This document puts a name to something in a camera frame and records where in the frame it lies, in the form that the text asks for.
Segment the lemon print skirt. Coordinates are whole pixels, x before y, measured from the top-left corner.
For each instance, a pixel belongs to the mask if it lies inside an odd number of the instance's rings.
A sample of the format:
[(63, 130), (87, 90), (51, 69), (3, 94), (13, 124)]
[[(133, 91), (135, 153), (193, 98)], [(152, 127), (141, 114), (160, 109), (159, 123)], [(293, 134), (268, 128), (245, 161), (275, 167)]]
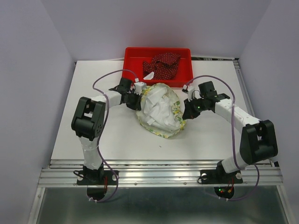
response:
[(163, 83), (145, 87), (141, 110), (136, 112), (136, 116), (142, 127), (164, 139), (183, 131), (186, 125), (178, 95)]

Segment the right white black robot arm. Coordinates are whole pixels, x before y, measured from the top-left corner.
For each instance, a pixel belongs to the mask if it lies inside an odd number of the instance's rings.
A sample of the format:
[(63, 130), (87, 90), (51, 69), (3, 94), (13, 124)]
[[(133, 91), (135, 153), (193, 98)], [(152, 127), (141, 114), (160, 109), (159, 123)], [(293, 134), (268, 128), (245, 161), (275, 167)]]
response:
[(184, 100), (183, 119), (195, 119), (204, 111), (223, 117), (231, 124), (231, 130), (241, 134), (240, 147), (233, 149), (233, 155), (217, 163), (215, 169), (201, 170), (200, 184), (242, 183), (241, 170), (257, 162), (271, 159), (278, 154), (274, 124), (270, 120), (260, 120), (235, 105), (225, 93), (217, 93), (213, 82), (199, 84), (199, 95), (195, 89), (184, 85), (183, 92), (188, 97)]

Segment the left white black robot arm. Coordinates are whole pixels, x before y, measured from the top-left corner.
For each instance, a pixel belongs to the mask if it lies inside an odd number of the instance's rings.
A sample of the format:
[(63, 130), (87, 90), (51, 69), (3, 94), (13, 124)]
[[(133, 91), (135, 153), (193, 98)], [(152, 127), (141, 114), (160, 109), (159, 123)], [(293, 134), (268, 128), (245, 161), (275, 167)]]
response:
[(94, 98), (81, 97), (78, 101), (71, 129), (78, 136), (84, 155), (82, 170), (75, 170), (77, 185), (102, 185), (111, 170), (104, 170), (104, 161), (99, 154), (99, 141), (107, 122), (109, 109), (125, 104), (128, 108), (141, 110), (142, 91), (147, 85), (121, 78), (119, 84)]

